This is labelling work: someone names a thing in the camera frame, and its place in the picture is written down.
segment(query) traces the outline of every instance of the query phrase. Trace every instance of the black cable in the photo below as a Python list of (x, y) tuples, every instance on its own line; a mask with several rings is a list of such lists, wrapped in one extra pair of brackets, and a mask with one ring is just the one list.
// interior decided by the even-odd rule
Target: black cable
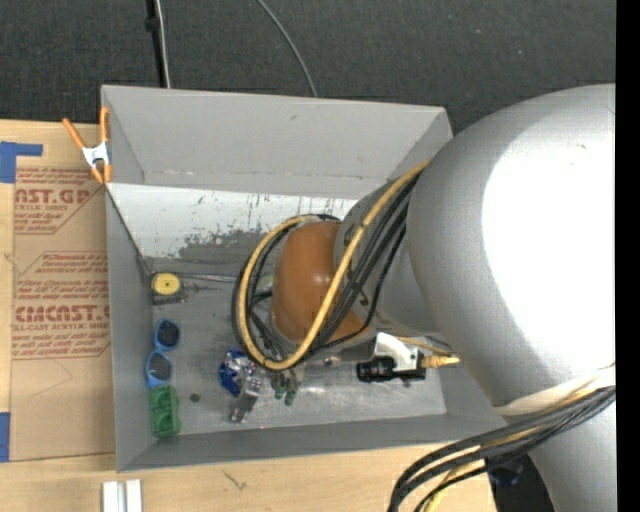
[[(437, 460), (448, 457), (454, 453), (466, 450), (468, 448), (472, 448), (478, 445), (486, 445), (488, 443), (492, 443), (498, 441), (503, 438), (510, 437), (512, 435), (518, 434), (526, 429), (531, 429), (534, 427), (544, 427), (554, 425), (555, 421), (562, 421), (567, 415), (572, 414), (575, 411), (581, 410), (584, 407), (584, 403), (587, 400), (596, 401), (602, 395), (604, 395), (603, 400), (609, 400), (610, 389), (605, 388), (604, 390), (597, 390), (594, 393), (588, 395), (587, 397), (582, 397), (575, 402), (572, 402), (560, 409), (556, 409), (554, 411), (547, 412), (540, 416), (535, 416), (533, 418), (529, 418), (527, 420), (523, 420), (519, 423), (514, 423), (512, 425), (507, 425), (505, 427), (492, 430), (490, 432), (485, 432), (484, 434), (480, 434), (478, 436), (473, 436), (467, 439), (463, 439), (461, 441), (457, 441), (455, 443), (449, 444), (439, 450), (436, 450), (425, 457), (422, 457), (414, 464), (409, 466), (404, 473), (398, 479), (396, 483), (396, 489), (399, 489), (407, 484), (410, 480), (411, 475), (414, 475), (424, 469), (426, 466), (436, 462)], [(615, 387), (613, 388), (613, 399), (606, 403), (605, 407), (608, 406), (613, 400), (615, 400)]]
[(453, 484), (458, 483), (458, 482), (463, 481), (463, 480), (467, 480), (469, 478), (472, 478), (474, 476), (480, 475), (482, 473), (490, 472), (490, 471), (495, 470), (495, 469), (497, 469), (499, 467), (502, 467), (503, 465), (505, 465), (505, 464), (507, 464), (509, 462), (512, 462), (514, 460), (520, 459), (525, 454), (527, 454), (531, 450), (537, 448), (539, 445), (541, 445), (546, 440), (550, 439), (551, 437), (553, 437), (554, 435), (556, 435), (560, 431), (570, 430), (574, 426), (577, 426), (579, 423), (583, 423), (585, 421), (588, 421), (590, 418), (592, 418), (593, 416), (595, 416), (596, 414), (601, 412), (608, 405), (609, 405), (608, 403), (605, 405), (605, 403), (603, 403), (603, 402), (597, 402), (596, 404), (588, 405), (585, 408), (585, 414), (584, 415), (582, 415), (582, 411), (578, 411), (578, 412), (574, 413), (573, 415), (571, 415), (571, 417), (565, 418), (565, 420), (563, 420), (562, 423), (560, 423), (558, 426), (545, 431), (544, 434), (538, 435), (536, 437), (535, 441), (526, 444), (526, 446), (518, 448), (518, 449), (513, 450), (513, 451), (509, 451), (508, 453), (506, 453), (506, 454), (504, 454), (502, 456), (497, 456), (497, 457), (496, 456), (492, 456), (490, 459), (485, 459), (485, 464), (484, 464), (483, 467), (477, 468), (475, 470), (468, 471), (468, 472), (464, 473), (463, 475), (458, 475), (457, 477), (452, 478), (450, 480), (447, 480), (446, 482), (442, 482), (440, 485), (438, 485), (435, 489), (433, 489), (429, 494), (427, 494), (418, 503), (418, 506), (414, 509), (414, 512), (419, 512), (421, 510), (421, 508), (427, 503), (427, 501), (432, 499), (437, 493), (443, 491), (444, 489), (446, 489), (450, 485), (453, 485)]
[(280, 34), (282, 34), (282, 37), (284, 37), (285, 41), (289, 45), (289, 48), (291, 48), (291, 51), (293, 52), (296, 60), (298, 61), (298, 64), (300, 64), (300, 67), (302, 68), (302, 72), (304, 73), (304, 76), (307, 80), (307, 84), (309, 84), (309, 89), (311, 89), (311, 93), (315, 98), (317, 98), (318, 91), (316, 90), (316, 86), (313, 84), (313, 80), (311, 79), (311, 74), (309, 73), (309, 70), (307, 69), (307, 66), (304, 63), (304, 60), (302, 59), (302, 55), (300, 55), (300, 52), (298, 51), (298, 48), (296, 48), (296, 45), (294, 44), (293, 40), (289, 37), (289, 34), (285, 30), (285, 28), (278, 21), (278, 18), (276, 18), (276, 15), (273, 14), (273, 12), (271, 11), (271, 9), (269, 9), (269, 7), (267, 7), (267, 4), (265, 4), (263, 0), (256, 0), (256, 2), (258, 3), (258, 5), (260, 5), (260, 7), (262, 7), (264, 12), (267, 13), (269, 18), (271, 18), (271, 21), (273, 21), (275, 26), (280, 31)]
[(358, 336), (359, 334), (361, 334), (371, 323), (371, 320), (373, 320), (373, 315), (375, 314), (376, 311), (376, 306), (378, 305), (378, 300), (380, 298), (380, 293), (382, 291), (382, 285), (384, 284), (384, 281), (387, 277), (387, 273), (389, 272), (389, 269), (391, 268), (391, 264), (393, 263), (393, 260), (396, 256), (396, 253), (398, 252), (398, 249), (400, 248), (400, 244), (402, 242), (402, 240), (404, 239), (406, 233), (406, 225), (402, 227), (402, 229), (400, 230), (400, 233), (398, 234), (398, 237), (396, 238), (396, 241), (394, 242), (393, 247), (391, 248), (391, 251), (389, 252), (389, 256), (387, 257), (387, 260), (384, 263), (382, 272), (380, 273), (380, 276), (378, 277), (378, 281), (376, 283), (376, 287), (373, 293), (373, 297), (371, 299), (371, 302), (369, 303), (369, 311), (367, 314), (367, 318), (365, 319), (364, 323), (362, 324), (362, 326), (357, 330), (352, 332), (351, 334), (347, 334), (346, 336), (343, 336), (342, 338), (339, 338), (335, 341), (332, 341), (331, 343), (327, 343), (324, 344), (322, 346), (320, 346), (318, 349), (316, 350), (312, 350), (309, 352), (308, 354), (308, 358), (315, 356), (318, 352), (321, 352), (323, 350), (327, 350), (330, 349), (332, 347), (335, 347), (336, 345), (340, 345), (341, 343), (345, 343), (347, 341), (349, 341), (352, 338), (355, 338), (356, 336)]
[(273, 335), (256, 313), (251, 313), (251, 320), (253, 321), (255, 328), (260, 333), (264, 342), (263, 344), (267, 350), (276, 357), (276, 360), (279, 360), (278, 358), (284, 358), (286, 351), (278, 337)]
[(145, 0), (147, 6), (147, 19), (144, 22), (145, 29), (151, 33), (153, 43), (153, 55), (156, 61), (156, 70), (160, 87), (163, 89), (171, 87), (169, 70), (166, 62), (166, 47), (164, 46), (164, 33), (162, 12), (157, 9), (156, 0)]
[[(363, 328), (356, 333), (352, 333), (353, 335), (347, 335), (346, 337), (344, 337), (346, 339), (341, 338), (340, 340), (333, 341), (330, 344), (328, 343), (328, 341), (331, 339), (331, 336), (333, 336), (349, 311), (351, 311), (353, 303), (360, 295), (364, 284), (371, 275), (371, 272), (373, 272), (373, 269), (378, 264), (378, 260), (387, 250), (389, 242), (394, 236), (397, 236), (398, 229), (400, 229), (401, 232), (404, 231), (405, 224), (406, 218), (403, 218), (403, 216), (398, 216), (394, 220), (394, 223), (391, 225), (391, 227), (386, 231), (382, 241), (375, 248), (375, 252), (367, 255), (366, 257), (363, 255), (363, 257), (360, 259), (356, 271), (347, 282), (347, 285), (345, 285), (345, 287), (343, 288), (342, 295), (338, 300), (336, 307), (332, 311), (332, 314), (329, 315), (329, 318), (325, 322), (324, 327), (318, 333), (317, 340), (314, 341), (314, 345), (316, 345), (316, 348), (313, 349), (314, 354), (317, 354), (322, 350), (334, 347), (340, 343), (344, 343), (345, 341), (352, 339), (355, 335), (364, 330)], [(395, 252), (397, 252), (398, 245), (399, 244), (396, 244), (396, 251), (393, 252), (394, 256)]]
[[(325, 327), (318, 333), (317, 339), (324, 342), (330, 339), (331, 335), (333, 334), (333, 332), (335, 332), (335, 329), (337, 329), (337, 327), (340, 325), (340, 323), (342, 322), (342, 320), (350, 310), (351, 306), (353, 305), (353, 302), (359, 295), (362, 289), (362, 286), (364, 285), (364, 282), (366, 281), (366, 279), (372, 272), (373, 268), (375, 267), (377, 260), (380, 258), (384, 250), (386, 250), (386, 245), (388, 244), (391, 238), (391, 235), (393, 235), (394, 229), (400, 228), (406, 222), (406, 207), (405, 207), (405, 209), (401, 212), (401, 215), (400, 215), (401, 219), (400, 220), (396, 219), (394, 224), (392, 224), (392, 226), (387, 230), (385, 237), (383, 239), (383, 243), (378, 244), (378, 240), (381, 234), (387, 228), (387, 224), (389, 220), (393, 217), (394, 214), (396, 214), (396, 210), (400, 206), (400, 204), (402, 204), (402, 202), (405, 201), (407, 195), (411, 192), (415, 183), (417, 182), (417, 178), (418, 177), (416, 176), (415, 178), (407, 182), (407, 184), (405, 184), (405, 186), (400, 191), (398, 191), (398, 193), (395, 195), (394, 200), (392, 201), (390, 206), (385, 209), (385, 213), (382, 216), (381, 222), (379, 222), (375, 227), (374, 232), (370, 237), (369, 243), (367, 244), (367, 246), (365, 247), (362, 253), (362, 256), (360, 258), (358, 266), (356, 267), (356, 270), (350, 276), (347, 284), (343, 289), (343, 293), (340, 297), (340, 300), (338, 301), (338, 304), (336, 304), (336, 308), (334, 308), (332, 314), (329, 315), (329, 318), (325, 323)], [(317, 215), (317, 217), (320, 218), (321, 220), (339, 220), (331, 215), (326, 215), (326, 214), (320, 214), (320, 215)], [(246, 320), (249, 320), (251, 318), (251, 307), (249, 305), (251, 304), (251, 300), (252, 300), (251, 298), (255, 293), (257, 282), (260, 278), (260, 275), (262, 273), (262, 270), (264, 268), (264, 265), (266, 263), (269, 253), (273, 250), (273, 248), (277, 246), (277, 244), (282, 240), (282, 238), (291, 229), (293, 229), (293, 227), (295, 226), (292, 226), (287, 230), (283, 230), (281, 233), (278, 234), (278, 236), (274, 237), (274, 239), (270, 241), (267, 247), (265, 247), (265, 249), (260, 254), (260, 257), (256, 262), (256, 265), (251, 273), (251, 276), (249, 276), (250, 283), (252, 283), (252, 286), (250, 286), (250, 291), (247, 294), (247, 302), (245, 305), (245, 311), (247, 314)], [(245, 263), (245, 265), (243, 266), (240, 272), (240, 276), (242, 276), (242, 274), (244, 273), (247, 263)], [(236, 282), (236, 286), (234, 287), (234, 292), (232, 296), (232, 315), (231, 316), (232, 316), (232, 329), (236, 337), (238, 339), (242, 339), (240, 337), (239, 328), (237, 324), (238, 318), (237, 318), (237, 308), (236, 308), (239, 281), (240, 279), (238, 279), (238, 281)], [(266, 331), (268, 331), (268, 328), (266, 326), (264, 326), (264, 329), (265, 331), (261, 332), (263, 337), (264, 337), (264, 334), (266, 334)], [(269, 336), (270, 338), (277, 337), (277, 335), (271, 332), (269, 332), (267, 336)]]
[(255, 293), (251, 299), (251, 306), (255, 306), (256, 304), (262, 302), (270, 298), (273, 295), (273, 292), (269, 290), (268, 292), (258, 292)]
[[(602, 410), (611, 405), (613, 401), (615, 401), (615, 397), (615, 386), (596, 390), (590, 395), (582, 397), (557, 410), (514, 425), (509, 425), (501, 429), (487, 432), (480, 436), (465, 439), (441, 448), (440, 450), (436, 450), (410, 466), (398, 479), (394, 491), (392, 492), (391, 503), (388, 511), (397, 511), (404, 498), (417, 487), (426, 483), (431, 478), (434, 478), (443, 472), (450, 471), (455, 467), (459, 467), (462, 464), (467, 464), (480, 459), (493, 459), (490, 464), (491, 466), (497, 467), (500, 464), (504, 464), (505, 461), (510, 458), (522, 456), (545, 442), (550, 437), (557, 435), (560, 432), (566, 432), (599, 414)], [(496, 446), (480, 448), (471, 454), (450, 459), (425, 471), (411, 480), (409, 479), (411, 474), (417, 473), (427, 465), (432, 464), (443, 457), (451, 456), (452, 454), (472, 448), (476, 445), (486, 446), (488, 443), (508, 438), (512, 435), (535, 427), (541, 428), (527, 436), (520, 437), (513, 441)]]
[(478, 475), (481, 475), (482, 473), (486, 473), (486, 472), (487, 472), (487, 468), (486, 467), (472, 469), (472, 470), (470, 470), (469, 472), (467, 472), (467, 473), (465, 473), (463, 475), (459, 475), (459, 476), (457, 476), (455, 478), (452, 478), (451, 480), (447, 480), (446, 482), (442, 482), (440, 485), (438, 485), (438, 487), (433, 489), (429, 494), (427, 494), (424, 498), (422, 498), (420, 500), (420, 502), (418, 503), (418, 506), (413, 509), (413, 512), (420, 512), (420, 510), (422, 509), (422, 507), (425, 506), (427, 501), (433, 499), (433, 497), (436, 494), (438, 494), (439, 492), (444, 491), (450, 485), (457, 484), (459, 482), (462, 482), (463, 480), (467, 480), (469, 478), (473, 478), (474, 476), (478, 476)]
[[(406, 214), (408, 207), (405, 208), (397, 215), (397, 218), (394, 221), (394, 224), (388, 228), (385, 238), (382, 242), (379, 243), (379, 238), (381, 234), (387, 228), (387, 224), (389, 220), (393, 217), (394, 214), (397, 213), (397, 209), (404, 202), (407, 195), (413, 190), (415, 183), (417, 182), (418, 177), (416, 176), (411, 181), (407, 182), (405, 186), (398, 191), (391, 205), (386, 209), (384, 215), (381, 217), (381, 220), (377, 223), (374, 228), (374, 232), (370, 237), (367, 246), (363, 250), (358, 265), (353, 273), (349, 276), (349, 279), (345, 286), (341, 290), (341, 296), (336, 304), (336, 307), (333, 309), (332, 313), (327, 318), (325, 322), (325, 326), (318, 333), (318, 340), (314, 341), (313, 345), (325, 345), (339, 325), (342, 323), (346, 315), (351, 309), (351, 306), (355, 302), (356, 298), (360, 294), (364, 283), (369, 278), (373, 268), (378, 262), (378, 259), (381, 257), (382, 253), (386, 250), (387, 244), (390, 241), (390, 237), (388, 236), (390, 233), (392, 234), (394, 229), (400, 229), (406, 223)], [(376, 253), (372, 254), (374, 248), (377, 247)], [(338, 343), (332, 342), (331, 347), (336, 346)]]

